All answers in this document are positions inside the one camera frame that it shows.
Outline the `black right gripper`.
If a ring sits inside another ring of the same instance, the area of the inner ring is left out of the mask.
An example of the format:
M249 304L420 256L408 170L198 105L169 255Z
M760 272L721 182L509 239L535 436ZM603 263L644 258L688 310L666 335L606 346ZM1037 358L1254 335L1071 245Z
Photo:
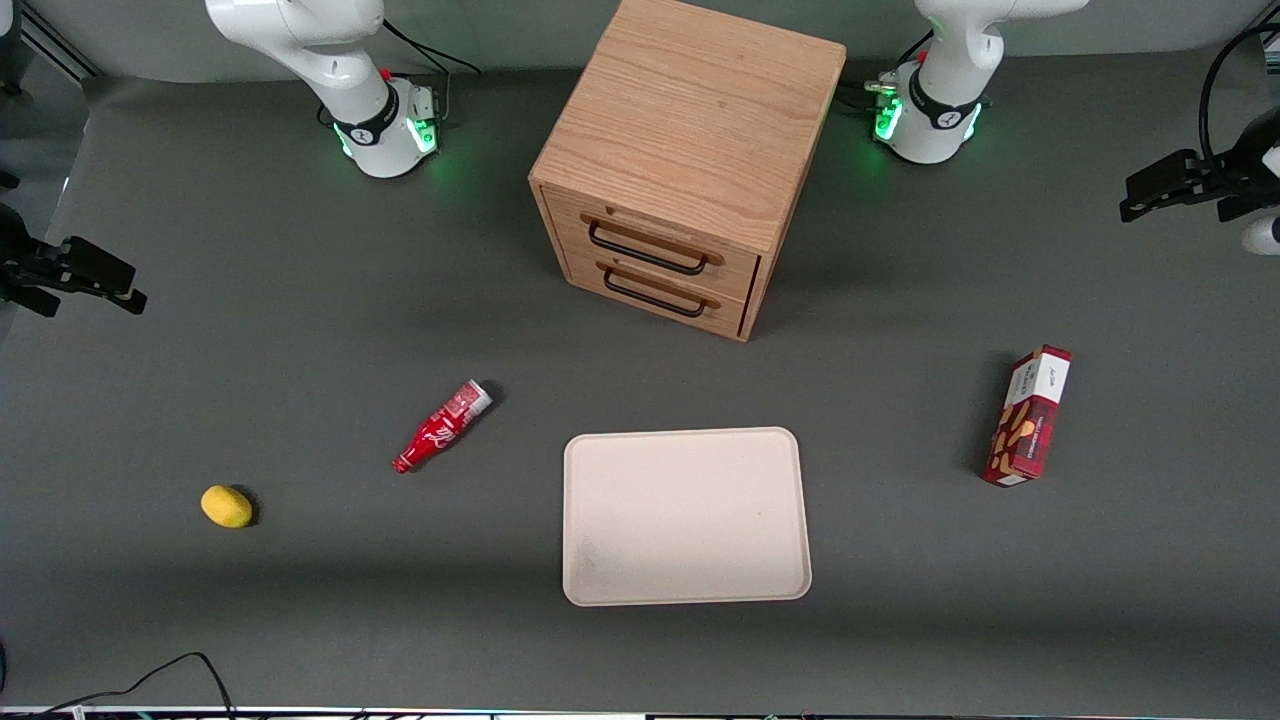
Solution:
M134 287L133 265L77 236L60 245L37 240L6 204L1 205L1 301L45 318L60 307L52 291L88 293L136 316L148 301Z

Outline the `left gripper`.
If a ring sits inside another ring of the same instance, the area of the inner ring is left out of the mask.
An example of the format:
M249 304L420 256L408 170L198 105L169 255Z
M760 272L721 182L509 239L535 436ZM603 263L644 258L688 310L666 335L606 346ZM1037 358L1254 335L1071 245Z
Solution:
M1178 206L1216 202L1221 223L1234 222L1277 201L1277 173L1265 161L1277 149L1279 106L1251 120L1236 142L1215 154L1210 138L1210 110L1198 110L1201 155L1180 149L1125 178L1125 199L1119 205L1121 223Z

